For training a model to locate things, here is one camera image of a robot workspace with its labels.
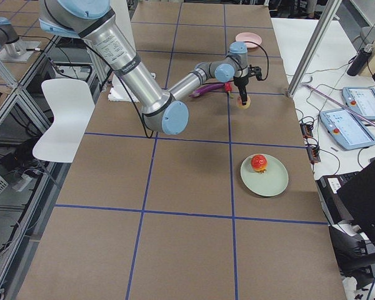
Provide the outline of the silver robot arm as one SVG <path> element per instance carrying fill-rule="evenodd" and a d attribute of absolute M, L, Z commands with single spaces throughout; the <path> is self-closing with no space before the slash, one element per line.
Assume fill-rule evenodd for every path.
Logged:
<path fill-rule="evenodd" d="M 116 13 L 109 1 L 40 1 L 41 29 L 58 36 L 81 38 L 94 46 L 97 55 L 126 84 L 141 103 L 142 124 L 168 135 L 185 130 L 188 107 L 182 100 L 208 79 L 233 81 L 241 104 L 249 104 L 246 86 L 249 78 L 262 79 L 260 67 L 248 64 L 244 42 L 230 45 L 222 61 L 202 62 L 169 90 L 162 89 L 151 76 L 140 56 L 116 24 Z"/>
<path fill-rule="evenodd" d="M 40 48 L 39 41 L 25 41 L 15 31 L 11 22 L 0 17 L 0 60 L 9 63 L 26 63 L 36 48 Z"/>

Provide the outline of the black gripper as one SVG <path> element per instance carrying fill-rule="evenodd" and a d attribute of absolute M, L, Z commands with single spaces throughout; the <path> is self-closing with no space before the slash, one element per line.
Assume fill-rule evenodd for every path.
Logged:
<path fill-rule="evenodd" d="M 233 77 L 234 85 L 239 90 L 239 96 L 241 96 L 242 100 L 245 102 L 247 99 L 247 92 L 246 86 L 249 83 L 249 78 L 255 77 L 258 81 L 263 80 L 262 69 L 259 66 L 252 66 L 249 65 L 248 67 L 244 68 L 238 76 Z"/>

